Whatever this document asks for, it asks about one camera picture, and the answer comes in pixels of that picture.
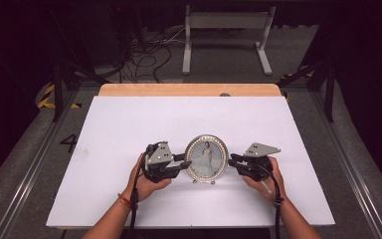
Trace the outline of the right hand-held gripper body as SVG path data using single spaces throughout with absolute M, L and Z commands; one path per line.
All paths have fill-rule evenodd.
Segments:
M 240 174 L 249 176 L 255 181 L 267 179 L 273 173 L 273 166 L 269 159 L 269 155 L 280 151 L 281 150 L 277 147 L 258 142 L 252 143 L 244 152 L 244 165 L 240 170 Z

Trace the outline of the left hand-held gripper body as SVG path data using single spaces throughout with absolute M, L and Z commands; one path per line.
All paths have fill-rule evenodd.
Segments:
M 176 178 L 179 174 L 179 167 L 169 167 L 172 160 L 173 154 L 167 141 L 149 144 L 144 153 L 141 169 L 145 177 L 154 183 L 166 178 Z

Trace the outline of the oval silver photo frame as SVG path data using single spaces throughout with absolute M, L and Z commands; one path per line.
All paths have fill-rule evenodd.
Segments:
M 187 172 L 194 183 L 215 184 L 228 167 L 229 153 L 218 137 L 201 134 L 187 145 L 185 160 L 191 162 Z

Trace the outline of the person's right hand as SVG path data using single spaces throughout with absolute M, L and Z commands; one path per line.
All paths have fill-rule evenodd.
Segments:
M 271 205 L 274 205 L 276 202 L 277 190 L 280 192 L 283 201 L 287 200 L 287 194 L 285 191 L 284 179 L 279 170 L 277 160 L 272 156 L 269 157 L 269 160 L 273 167 L 273 177 L 268 177 L 263 181 L 255 181 L 251 177 L 244 176 L 243 180 L 251 188 L 257 190 Z

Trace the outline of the person's left hand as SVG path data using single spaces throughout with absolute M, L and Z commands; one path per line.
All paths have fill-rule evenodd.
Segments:
M 167 187 L 171 183 L 171 179 L 163 179 L 157 183 L 154 183 L 147 179 L 144 175 L 140 175 L 141 168 L 140 168 L 140 161 L 143 157 L 143 154 L 141 154 L 131 170 L 130 176 L 128 178 L 127 185 L 125 189 L 121 192 L 121 194 L 129 199 L 132 194 L 132 190 L 134 188 L 137 188 L 138 193 L 138 199 L 137 201 L 143 201 L 146 198 L 148 198 L 154 191 L 163 189 Z

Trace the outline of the white board sheet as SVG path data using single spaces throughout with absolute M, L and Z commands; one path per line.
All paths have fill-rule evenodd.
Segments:
M 312 225 L 331 225 L 317 175 L 282 97 L 102 97 L 93 99 L 47 224 L 94 225 L 128 181 L 145 148 L 167 141 L 184 152 L 201 134 L 241 154 L 258 142 L 279 149 L 286 194 Z M 230 167 L 215 183 L 195 183 L 180 172 L 166 188 L 140 202 L 138 228 L 260 227 L 275 211 Z

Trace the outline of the black metal stand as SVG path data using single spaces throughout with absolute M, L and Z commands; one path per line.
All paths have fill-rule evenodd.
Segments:
M 311 73 L 311 76 L 306 83 L 306 88 L 310 92 L 318 92 L 322 86 L 325 86 L 324 113 L 330 122 L 333 122 L 333 37 L 335 35 L 335 20 L 336 10 L 329 7 L 325 11 L 319 27 L 311 40 L 297 71 L 291 75 L 283 75 L 277 83 L 277 86 L 282 88 Z
M 53 79 L 55 86 L 54 121 L 58 121 L 67 107 L 64 103 L 64 87 L 71 92 L 76 91 L 81 85 L 81 80 L 75 71 L 101 85 L 108 84 L 108 80 L 98 76 L 94 70 L 73 7 L 56 5 L 51 6 L 49 11 L 57 29 L 60 46 Z

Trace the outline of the yellow black floor tape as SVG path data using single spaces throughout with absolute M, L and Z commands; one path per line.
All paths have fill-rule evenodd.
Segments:
M 42 96 L 42 98 L 39 100 L 38 103 L 38 108 L 39 109 L 54 109 L 56 105 L 54 103 L 49 102 L 49 98 L 51 96 L 51 93 L 54 91 L 55 85 L 54 84 L 49 84 Z

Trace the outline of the white metal stand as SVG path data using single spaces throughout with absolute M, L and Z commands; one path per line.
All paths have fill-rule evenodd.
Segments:
M 255 43 L 260 63 L 267 76 L 273 71 L 269 63 L 265 46 L 269 37 L 276 8 L 271 7 L 262 12 L 194 12 L 187 5 L 185 10 L 185 47 L 183 55 L 182 73 L 191 73 L 192 29 L 261 29 L 262 38 Z

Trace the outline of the aluminium floor rail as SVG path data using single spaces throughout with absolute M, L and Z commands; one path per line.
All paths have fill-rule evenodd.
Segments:
M 38 152 L 36 153 L 33 161 L 30 163 L 30 166 L 22 181 L 17 186 L 15 195 L 12 197 L 11 203 L 9 204 L 4 216 L 0 221 L 0 239 L 7 239 L 45 163 L 45 158 L 49 152 L 51 143 L 57 134 L 63 120 L 65 119 L 69 109 L 71 108 L 71 105 L 74 102 L 77 94 L 77 91 L 67 92 L 66 98 L 62 103 L 63 110 L 60 112 L 59 118 L 50 124 L 44 139 L 41 141 Z
M 367 220 L 374 238 L 382 239 L 382 219 L 373 203 L 371 193 L 365 184 L 364 179 L 347 154 L 335 124 L 329 121 L 326 113 L 324 112 L 325 104 L 322 101 L 321 95 L 319 93 L 311 93 L 310 97 L 316 107 L 316 110 L 320 114 L 325 127 L 327 128 L 331 140 L 333 141 L 334 147 L 337 150 L 339 163 L 341 164 L 341 167 L 346 175 L 346 178 L 348 179 L 355 198 Z

